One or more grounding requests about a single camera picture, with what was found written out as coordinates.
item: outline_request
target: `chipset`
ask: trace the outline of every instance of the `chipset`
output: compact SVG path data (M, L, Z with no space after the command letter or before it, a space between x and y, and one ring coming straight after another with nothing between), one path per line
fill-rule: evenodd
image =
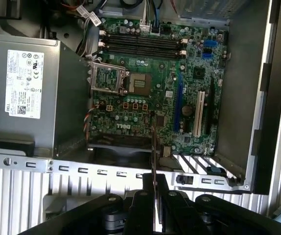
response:
M165 116L157 115L156 116L156 125L164 126Z
M198 80L204 79L205 68L194 67L193 78Z
M149 96L151 79L150 74L132 73L129 78L129 93Z

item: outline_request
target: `motherboard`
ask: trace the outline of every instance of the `motherboard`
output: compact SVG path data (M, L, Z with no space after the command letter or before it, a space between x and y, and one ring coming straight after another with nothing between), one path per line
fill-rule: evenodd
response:
M89 139L150 138L154 123L164 151L211 156L227 41L227 31L210 26L104 18L91 72Z

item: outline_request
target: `ram slot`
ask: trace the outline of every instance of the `ram slot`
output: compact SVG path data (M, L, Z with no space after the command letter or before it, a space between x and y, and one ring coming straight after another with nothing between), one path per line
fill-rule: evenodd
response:
M106 50L113 53L170 59L181 57L177 41L109 35L102 42L106 44Z
M109 45L107 48L108 52L115 52L121 54L129 54L129 55L139 55L145 57L159 57L159 58L171 58L176 59L178 55L175 51L160 51L160 50L149 50L147 48L139 48L139 47L121 47Z
M205 92L198 92L197 95L195 122L194 122L194 130L193 130L193 135L195 137L200 137L201 135L201 124L202 124L203 110L204 110L204 95Z
M179 43L177 41L172 40L163 40L163 39L155 39L155 38L142 38L137 36L122 36L122 35L109 35L107 37L108 40L115 40L118 39L120 41L125 42L150 42L152 44L162 44L162 45L169 45L178 47Z
M180 114L181 114L181 102L183 99L183 81L182 81L182 75L179 75L179 85L178 85L178 92L176 96L175 101L175 113L174 113L174 132L179 131L179 120L180 120Z

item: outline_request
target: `blue sata port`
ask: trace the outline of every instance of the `blue sata port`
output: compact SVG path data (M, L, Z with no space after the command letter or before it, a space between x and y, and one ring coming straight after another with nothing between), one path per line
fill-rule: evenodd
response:
M203 59L212 59L213 54L212 53L203 53L202 58Z
M205 47L216 47L218 45L217 41L214 40L205 40L204 46Z

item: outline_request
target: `power supply unit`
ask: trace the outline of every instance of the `power supply unit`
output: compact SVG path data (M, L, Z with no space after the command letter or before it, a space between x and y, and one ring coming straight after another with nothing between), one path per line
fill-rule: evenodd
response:
M57 40L0 35L0 139L52 157L84 143L87 65Z

